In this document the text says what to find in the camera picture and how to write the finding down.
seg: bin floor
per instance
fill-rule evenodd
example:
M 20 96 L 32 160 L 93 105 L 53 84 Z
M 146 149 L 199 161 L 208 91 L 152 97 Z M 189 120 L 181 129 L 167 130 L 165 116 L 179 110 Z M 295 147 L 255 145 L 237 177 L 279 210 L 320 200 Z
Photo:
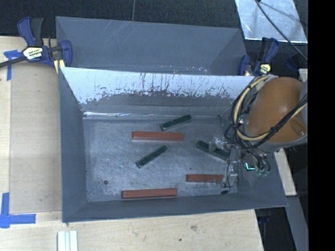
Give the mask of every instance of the bin floor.
M 166 132 L 182 132 L 184 140 L 135 141 L 132 131 L 160 131 L 177 116 L 85 119 L 86 190 L 88 201 L 121 200 L 122 190 L 177 188 L 178 196 L 218 195 L 221 183 L 186 182 L 187 174 L 224 175 L 227 164 L 196 148 L 221 132 L 217 117 L 193 117 Z M 159 147 L 167 150 L 142 168 L 136 162 Z M 237 185 L 230 192 L 237 192 Z

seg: clamp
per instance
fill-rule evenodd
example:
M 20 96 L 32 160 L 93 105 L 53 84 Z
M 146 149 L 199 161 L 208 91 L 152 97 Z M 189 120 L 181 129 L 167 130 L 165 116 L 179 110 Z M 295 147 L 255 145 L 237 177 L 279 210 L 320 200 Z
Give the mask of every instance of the clamp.
M 17 28 L 19 34 L 27 43 L 27 47 L 21 51 L 21 55 L 18 58 L 0 63 L 0 68 L 21 61 L 28 61 L 39 62 L 57 70 L 58 61 L 52 56 L 52 53 L 60 50 L 62 50 L 62 55 L 60 54 L 60 56 L 62 56 L 61 59 L 63 60 L 64 65 L 70 66 L 72 61 L 71 43 L 64 40 L 61 41 L 59 45 L 51 47 L 49 39 L 49 47 L 43 45 L 43 40 L 41 38 L 42 22 L 43 18 L 31 17 L 25 17 L 18 22 Z
M 238 75 L 241 76 L 262 76 L 271 71 L 270 62 L 276 56 L 279 50 L 279 43 L 274 38 L 262 38 L 262 45 L 259 54 L 253 59 L 244 55 L 240 61 Z

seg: blue tape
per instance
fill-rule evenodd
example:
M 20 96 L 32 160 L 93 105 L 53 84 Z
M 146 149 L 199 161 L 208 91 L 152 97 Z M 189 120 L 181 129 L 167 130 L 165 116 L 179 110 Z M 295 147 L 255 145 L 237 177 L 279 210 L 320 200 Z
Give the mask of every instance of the blue tape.
M 9 192 L 2 194 L 0 228 L 7 229 L 14 224 L 35 224 L 36 214 L 9 215 Z
M 4 55 L 6 56 L 6 58 L 8 58 L 8 60 L 23 56 L 23 54 L 17 50 L 5 51 Z M 11 78 L 12 78 L 12 66 L 9 65 L 7 68 L 7 81 L 9 81 Z

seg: black cable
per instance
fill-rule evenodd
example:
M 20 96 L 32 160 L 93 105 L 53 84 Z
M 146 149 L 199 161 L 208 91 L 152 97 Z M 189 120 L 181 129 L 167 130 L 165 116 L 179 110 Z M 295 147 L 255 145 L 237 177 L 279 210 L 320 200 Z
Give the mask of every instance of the black cable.
M 285 40 L 295 49 L 295 51 L 297 51 L 307 62 L 308 59 L 307 57 L 299 50 L 297 49 L 297 47 L 289 40 L 289 38 L 287 38 L 282 31 L 279 30 L 279 28 L 277 27 L 277 25 L 275 23 L 273 23 L 270 18 L 268 17 L 268 15 L 265 13 L 265 11 L 263 10 L 263 8 L 260 6 L 259 2 L 257 0 L 255 0 L 258 8 L 261 10 L 261 12 L 264 14 L 264 16 L 267 18 L 267 20 L 271 23 L 271 25 L 281 34 L 282 37 L 285 38 Z

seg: blue clamp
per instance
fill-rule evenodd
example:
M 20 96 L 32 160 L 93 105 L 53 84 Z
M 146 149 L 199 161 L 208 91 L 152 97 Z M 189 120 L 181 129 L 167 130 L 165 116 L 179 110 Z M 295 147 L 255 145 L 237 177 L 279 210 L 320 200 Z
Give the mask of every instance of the blue clamp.
M 253 59 L 250 56 L 244 55 L 240 61 L 238 75 L 260 76 L 267 74 L 270 70 L 270 62 L 276 56 L 279 50 L 279 43 L 274 38 L 262 38 L 260 53 Z
M 20 51 L 17 51 L 17 50 L 5 51 L 4 55 L 9 60 L 14 59 L 14 58 L 19 58 L 19 57 L 23 56 L 23 54 Z M 11 78 L 12 78 L 12 66 L 9 65 L 8 68 L 7 68 L 7 81 L 9 81 Z
M 39 62 L 55 68 L 55 58 L 52 53 L 55 51 L 62 51 L 59 53 L 59 57 L 63 59 L 65 66 L 70 66 L 72 62 L 72 47 L 71 43 L 67 40 L 61 41 L 59 45 L 55 47 L 49 47 L 43 45 L 41 38 L 41 26 L 43 18 L 31 18 L 25 17 L 20 20 L 17 24 L 17 28 L 20 36 L 25 40 L 27 47 L 22 50 L 20 55 L 16 52 L 16 57 L 11 55 L 11 59 L 0 63 L 0 68 L 5 66 L 11 66 L 21 61 L 28 62 Z M 10 68 L 7 73 L 7 80 L 12 77 L 12 69 Z
M 0 228 L 8 229 L 14 224 L 35 224 L 36 214 L 9 215 L 9 192 L 2 194 Z

